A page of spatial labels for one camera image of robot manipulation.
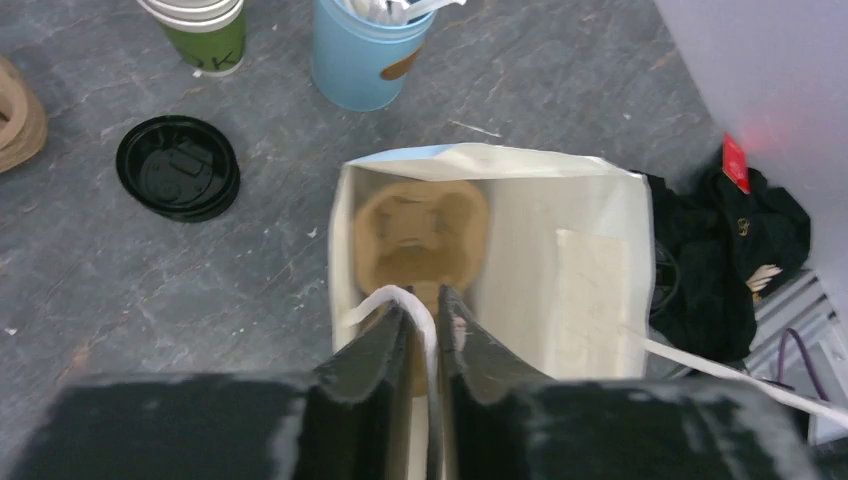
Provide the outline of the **brown cardboard cup carrier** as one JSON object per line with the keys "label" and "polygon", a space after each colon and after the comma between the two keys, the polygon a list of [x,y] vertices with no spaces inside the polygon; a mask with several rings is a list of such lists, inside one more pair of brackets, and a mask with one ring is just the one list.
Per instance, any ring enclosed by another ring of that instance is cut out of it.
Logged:
{"label": "brown cardboard cup carrier", "polygon": [[353,221],[357,286],[410,287],[432,315],[444,285],[464,292],[484,258],[489,203],[468,181],[389,184],[360,206]]}

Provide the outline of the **white and blue paper bag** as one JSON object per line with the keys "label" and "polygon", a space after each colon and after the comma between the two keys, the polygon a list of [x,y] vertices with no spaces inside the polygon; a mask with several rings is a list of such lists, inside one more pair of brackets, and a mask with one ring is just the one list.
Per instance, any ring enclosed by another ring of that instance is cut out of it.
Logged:
{"label": "white and blue paper bag", "polygon": [[438,314],[410,287],[357,286],[353,221],[381,188],[468,181],[489,203],[486,249],[472,284],[456,292],[474,319],[520,359],[562,381],[738,381],[784,406],[845,424],[844,408],[793,393],[653,340],[651,199],[644,176],[600,158],[464,143],[391,150],[340,171],[329,221],[333,341],[343,349],[398,301],[412,314],[410,430],[402,479],[450,479],[444,467],[444,392]]}

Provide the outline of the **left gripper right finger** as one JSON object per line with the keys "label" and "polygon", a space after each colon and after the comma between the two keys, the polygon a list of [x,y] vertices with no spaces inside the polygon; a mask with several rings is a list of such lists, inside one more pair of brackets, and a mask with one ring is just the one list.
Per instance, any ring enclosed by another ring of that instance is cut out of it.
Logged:
{"label": "left gripper right finger", "polygon": [[738,381],[562,381],[439,294],[450,479],[819,479],[788,410]]}

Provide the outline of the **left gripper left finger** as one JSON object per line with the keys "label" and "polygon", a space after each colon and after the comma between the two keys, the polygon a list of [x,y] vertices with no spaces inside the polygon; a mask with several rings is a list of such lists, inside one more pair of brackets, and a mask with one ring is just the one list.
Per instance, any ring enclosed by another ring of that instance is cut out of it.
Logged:
{"label": "left gripper left finger", "polygon": [[402,479],[411,319],[389,307],[310,371],[90,376],[64,388],[17,479]]}

